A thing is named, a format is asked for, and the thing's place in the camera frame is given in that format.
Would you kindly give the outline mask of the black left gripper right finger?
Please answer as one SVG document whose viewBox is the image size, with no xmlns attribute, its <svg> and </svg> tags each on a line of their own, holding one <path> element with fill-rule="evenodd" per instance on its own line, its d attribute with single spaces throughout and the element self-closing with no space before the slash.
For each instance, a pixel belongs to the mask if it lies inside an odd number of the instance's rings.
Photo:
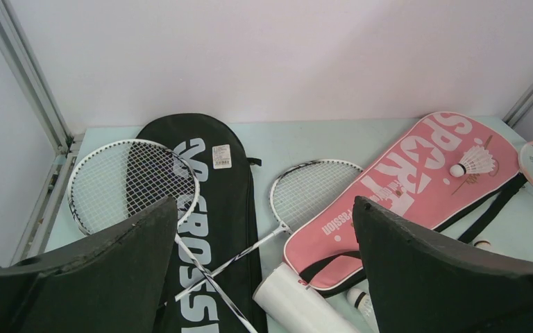
<svg viewBox="0 0 533 333">
<path fill-rule="evenodd" d="M 353 218 L 381 332 L 533 332 L 533 262 L 464 244 L 363 196 Z"/>
</svg>

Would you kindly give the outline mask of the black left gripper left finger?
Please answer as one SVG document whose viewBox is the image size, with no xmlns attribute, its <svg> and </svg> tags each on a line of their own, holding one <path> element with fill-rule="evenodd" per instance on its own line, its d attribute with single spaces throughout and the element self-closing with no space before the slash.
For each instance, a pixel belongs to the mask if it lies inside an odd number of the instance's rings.
<svg viewBox="0 0 533 333">
<path fill-rule="evenodd" d="M 165 198 L 61 248 L 0 267 L 0 332 L 150 332 L 177 226 Z"/>
</svg>

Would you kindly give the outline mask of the white shuttlecock tube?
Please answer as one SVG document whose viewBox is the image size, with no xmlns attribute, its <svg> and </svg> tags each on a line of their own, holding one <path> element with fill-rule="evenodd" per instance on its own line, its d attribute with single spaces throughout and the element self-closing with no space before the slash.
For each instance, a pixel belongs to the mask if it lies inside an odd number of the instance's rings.
<svg viewBox="0 0 533 333">
<path fill-rule="evenodd" d="M 259 284 L 254 301 L 289 332 L 356 332 L 317 291 L 281 263 Z"/>
</svg>

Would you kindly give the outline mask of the pink sport racket bag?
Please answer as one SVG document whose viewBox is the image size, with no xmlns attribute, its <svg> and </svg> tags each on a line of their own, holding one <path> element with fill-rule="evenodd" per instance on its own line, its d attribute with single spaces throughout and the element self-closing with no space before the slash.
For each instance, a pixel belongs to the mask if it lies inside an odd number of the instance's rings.
<svg viewBox="0 0 533 333">
<path fill-rule="evenodd" d="M 456 178 L 450 168 L 475 146 L 492 156 L 494 168 Z M 520 168 L 514 145 L 496 130 L 455 112 L 419 120 L 336 198 L 286 241 L 283 260 L 297 274 L 314 271 L 311 287 L 322 296 L 363 281 L 353 205 L 363 196 L 408 221 L 440 232 L 496 194 Z"/>
</svg>

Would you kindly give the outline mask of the black racket bag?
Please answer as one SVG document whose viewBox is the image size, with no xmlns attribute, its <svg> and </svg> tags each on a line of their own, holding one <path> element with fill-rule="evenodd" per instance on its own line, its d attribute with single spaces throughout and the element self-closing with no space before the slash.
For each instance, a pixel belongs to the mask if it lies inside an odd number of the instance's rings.
<svg viewBox="0 0 533 333">
<path fill-rule="evenodd" d="M 253 300 L 262 281 L 258 250 L 243 250 L 258 240 L 252 160 L 236 134 L 206 114 L 160 117 L 138 133 L 183 157 L 195 170 L 200 196 L 189 219 L 178 229 L 186 246 L 209 271 L 215 283 L 258 332 L 268 330 L 267 315 Z M 244 332 L 245 327 L 211 284 L 176 295 L 202 278 L 179 246 L 174 246 L 157 311 L 155 332 Z"/>
</svg>

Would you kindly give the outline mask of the white racket under pink bag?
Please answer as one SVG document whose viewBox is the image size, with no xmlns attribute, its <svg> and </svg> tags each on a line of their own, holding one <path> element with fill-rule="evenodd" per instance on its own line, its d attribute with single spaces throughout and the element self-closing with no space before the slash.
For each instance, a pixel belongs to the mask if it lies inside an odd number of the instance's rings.
<svg viewBox="0 0 533 333">
<path fill-rule="evenodd" d="M 226 263 L 197 280 L 175 296 L 180 300 L 194 289 L 215 278 L 234 262 L 257 250 L 262 244 L 285 232 L 292 234 L 329 207 L 357 177 L 363 168 L 335 159 L 311 160 L 281 173 L 269 191 L 269 205 L 278 226 L 268 235 L 241 251 Z"/>
</svg>

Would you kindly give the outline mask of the left aluminium frame post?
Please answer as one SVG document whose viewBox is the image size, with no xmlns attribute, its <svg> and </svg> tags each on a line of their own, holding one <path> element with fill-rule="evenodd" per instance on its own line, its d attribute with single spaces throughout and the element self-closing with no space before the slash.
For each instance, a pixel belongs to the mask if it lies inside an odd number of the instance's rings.
<svg viewBox="0 0 533 333">
<path fill-rule="evenodd" d="M 0 266 L 21 260 L 73 136 L 10 1 L 0 1 Z"/>
</svg>

